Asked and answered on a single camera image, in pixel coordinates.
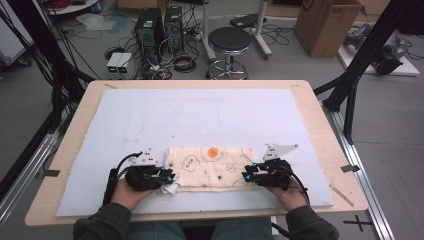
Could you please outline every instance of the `floor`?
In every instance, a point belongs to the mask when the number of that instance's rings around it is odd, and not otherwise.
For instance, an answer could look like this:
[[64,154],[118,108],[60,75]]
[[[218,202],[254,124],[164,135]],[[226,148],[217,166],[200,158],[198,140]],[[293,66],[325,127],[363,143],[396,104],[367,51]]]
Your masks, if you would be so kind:
[[[106,49],[131,37],[134,23],[118,15],[109,15],[119,22],[113,31],[84,31],[72,18],[64,19],[72,43],[102,79],[108,79]],[[210,20],[210,29],[229,26],[232,16]],[[290,28],[292,19],[269,18],[267,24]],[[307,57],[293,32],[281,33],[286,39],[270,44],[272,56],[263,58],[258,46],[237,56],[249,71],[249,79],[305,79],[313,88],[327,83],[343,73],[337,57],[312,59]],[[424,40],[405,36],[411,43],[409,50],[424,55]],[[270,37],[264,36],[267,43]],[[175,73],[172,79],[205,79],[207,57],[203,46],[197,44],[200,56],[197,68],[189,74]],[[77,58],[79,68],[92,74]],[[411,60],[424,72],[423,60]],[[4,177],[35,131],[50,112],[50,86],[43,80],[36,66],[13,66],[0,73],[0,177]],[[424,239],[424,78],[378,76],[364,74],[358,86],[353,123],[353,141],[372,183],[373,189],[397,239]],[[329,92],[318,96],[328,97]],[[0,229],[0,239],[71,239],[72,226],[31,228],[24,218],[42,180],[34,179]],[[378,239],[367,212],[322,214],[340,231],[340,239]],[[346,221],[359,219],[362,224]],[[285,227],[284,217],[278,224]]]

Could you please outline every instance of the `cloth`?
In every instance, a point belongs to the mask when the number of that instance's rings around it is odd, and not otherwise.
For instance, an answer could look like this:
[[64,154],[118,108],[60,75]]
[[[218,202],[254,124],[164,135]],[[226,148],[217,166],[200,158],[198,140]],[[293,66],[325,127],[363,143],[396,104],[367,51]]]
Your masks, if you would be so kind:
[[[129,229],[128,237],[130,239],[133,239],[133,237],[138,237],[137,239],[139,240],[181,239],[180,233],[182,230],[179,222],[155,222],[153,224],[142,222],[133,223],[128,227],[130,218],[131,212],[128,209],[119,204],[109,203],[101,207],[94,215],[79,219],[75,223],[73,230],[74,239],[125,239],[127,229]],[[339,236],[339,232],[333,225],[319,217],[314,210],[307,206],[289,212],[286,215],[286,222],[291,240],[335,240]],[[270,225],[269,218],[219,220],[215,227],[214,237],[216,240],[242,239],[240,236],[249,237],[251,232],[255,232],[258,234],[263,233],[264,235],[255,234],[253,235],[255,238],[243,239],[269,239],[268,236],[271,234]]]
[[253,163],[251,148],[169,148],[165,167],[171,168],[178,191],[253,189],[241,172]]

